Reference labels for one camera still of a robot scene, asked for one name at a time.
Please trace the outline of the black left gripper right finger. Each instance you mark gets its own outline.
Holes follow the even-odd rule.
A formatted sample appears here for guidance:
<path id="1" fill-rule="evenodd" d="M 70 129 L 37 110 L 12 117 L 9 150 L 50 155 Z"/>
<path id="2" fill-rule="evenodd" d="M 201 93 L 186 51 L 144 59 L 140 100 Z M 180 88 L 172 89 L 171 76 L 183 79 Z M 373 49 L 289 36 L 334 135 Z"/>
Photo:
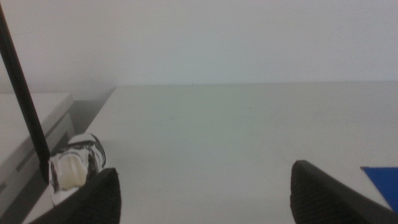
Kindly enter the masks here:
<path id="1" fill-rule="evenodd" d="M 290 209 L 295 223 L 397 224 L 396 212 L 305 160 L 292 166 Z"/>

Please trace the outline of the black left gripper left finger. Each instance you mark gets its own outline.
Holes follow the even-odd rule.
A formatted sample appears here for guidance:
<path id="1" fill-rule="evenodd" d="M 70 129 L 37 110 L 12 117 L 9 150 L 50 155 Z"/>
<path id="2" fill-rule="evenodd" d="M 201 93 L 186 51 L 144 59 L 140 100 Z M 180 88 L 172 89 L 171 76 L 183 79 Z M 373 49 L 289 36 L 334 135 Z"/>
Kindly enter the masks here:
<path id="1" fill-rule="evenodd" d="M 31 224 L 118 224 L 121 189 L 115 168 L 107 168 Z"/>

